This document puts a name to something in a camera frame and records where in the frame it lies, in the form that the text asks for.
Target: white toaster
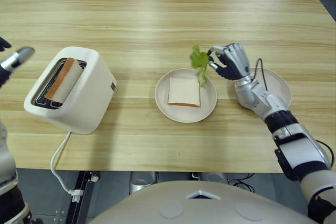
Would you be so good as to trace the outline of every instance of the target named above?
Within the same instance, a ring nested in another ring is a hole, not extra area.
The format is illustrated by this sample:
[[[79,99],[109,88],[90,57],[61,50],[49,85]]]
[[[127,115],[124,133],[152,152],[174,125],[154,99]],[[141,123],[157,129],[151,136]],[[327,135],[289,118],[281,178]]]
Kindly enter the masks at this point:
[[[70,57],[78,60],[82,74],[64,103],[46,99],[45,94]],[[24,108],[66,131],[88,134],[101,122],[116,86],[116,79],[97,51],[66,47],[38,78],[25,99]]]

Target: white bread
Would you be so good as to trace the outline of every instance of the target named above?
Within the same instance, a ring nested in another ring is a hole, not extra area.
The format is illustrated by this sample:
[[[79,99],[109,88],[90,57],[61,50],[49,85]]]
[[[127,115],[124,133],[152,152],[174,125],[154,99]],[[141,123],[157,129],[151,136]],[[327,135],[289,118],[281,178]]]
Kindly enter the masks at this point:
[[[82,72],[83,69],[79,62],[74,58],[68,58],[56,80],[45,94],[45,98],[64,103]]]
[[[200,107],[200,85],[196,78],[170,77],[168,105]]]

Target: robot finger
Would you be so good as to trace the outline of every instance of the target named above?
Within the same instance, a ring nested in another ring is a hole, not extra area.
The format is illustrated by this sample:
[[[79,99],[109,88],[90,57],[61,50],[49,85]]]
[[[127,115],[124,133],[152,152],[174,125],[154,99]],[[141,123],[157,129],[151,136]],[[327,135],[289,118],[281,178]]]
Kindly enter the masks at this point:
[[[10,48],[11,44],[8,43],[5,39],[3,39],[2,37],[0,37],[0,51],[4,51],[5,48]]]

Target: power cord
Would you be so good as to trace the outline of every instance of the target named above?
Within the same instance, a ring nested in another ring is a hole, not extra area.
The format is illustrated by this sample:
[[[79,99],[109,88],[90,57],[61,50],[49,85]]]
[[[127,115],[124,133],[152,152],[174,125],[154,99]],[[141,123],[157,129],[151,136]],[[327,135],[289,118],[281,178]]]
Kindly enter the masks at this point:
[[[255,193],[255,189],[253,186],[243,182],[242,180],[246,180],[246,179],[249,179],[251,178],[252,176],[254,175],[254,173],[248,173],[247,176],[245,178],[234,178],[232,180],[236,180],[238,182],[234,183],[233,186],[236,186],[236,187],[239,187],[239,185],[243,185],[245,186],[251,193]]]
[[[66,187],[66,185],[64,184],[62,178],[55,171],[55,167],[54,167],[54,161],[55,161],[55,158],[56,158],[57,154],[59,153],[59,151],[61,149],[63,149],[63,147],[65,146],[65,144],[68,142],[70,136],[71,136],[71,131],[68,132],[68,134],[65,137],[65,139],[63,140],[63,142],[59,145],[59,147],[57,148],[57,150],[55,151],[55,153],[51,157],[51,160],[50,160],[50,170],[51,170],[51,173],[58,179],[58,181],[60,182],[60,184],[61,184],[62,188],[64,189],[64,191],[66,191],[68,194],[72,195],[72,202],[79,202],[80,196],[83,195],[83,190],[79,190],[79,189],[71,190],[71,189],[68,189]]]
[[[266,80],[265,80],[265,74],[264,74],[264,65],[263,65],[263,59],[259,58],[257,59],[257,62],[256,62],[256,68],[254,70],[254,75],[253,75],[253,78],[252,78],[252,81],[256,78],[256,75],[257,75],[257,70],[258,70],[258,66],[259,66],[259,62],[260,62],[260,65],[261,65],[261,73],[263,75],[263,80],[264,80],[264,84],[265,84],[265,89],[266,91],[268,91],[267,89],[267,85],[266,85]]]
[[[331,154],[331,163],[330,163],[330,168],[331,168],[334,165],[334,162],[335,162],[335,155],[334,155],[334,152],[332,151],[332,148],[328,144],[326,144],[322,141],[316,140],[316,142],[319,142],[320,144],[323,144],[326,148],[328,148],[328,150]]]

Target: toaster slot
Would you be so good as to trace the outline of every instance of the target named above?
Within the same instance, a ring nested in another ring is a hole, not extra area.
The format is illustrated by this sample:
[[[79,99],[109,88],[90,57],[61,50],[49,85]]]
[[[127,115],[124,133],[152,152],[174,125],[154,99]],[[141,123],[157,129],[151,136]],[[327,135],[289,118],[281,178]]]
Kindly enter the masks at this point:
[[[33,99],[34,106],[47,108],[51,110],[56,110],[62,106],[62,103],[58,103],[58,102],[54,102],[52,100],[46,99],[45,94],[48,92],[52,84],[55,82],[66,60],[67,59],[65,58],[59,60],[59,62],[55,65],[54,69],[50,72],[49,76],[46,78],[45,84],[40,87],[38,92],[36,92],[36,95]],[[84,69],[87,65],[85,61],[78,60],[78,62],[82,69]]]

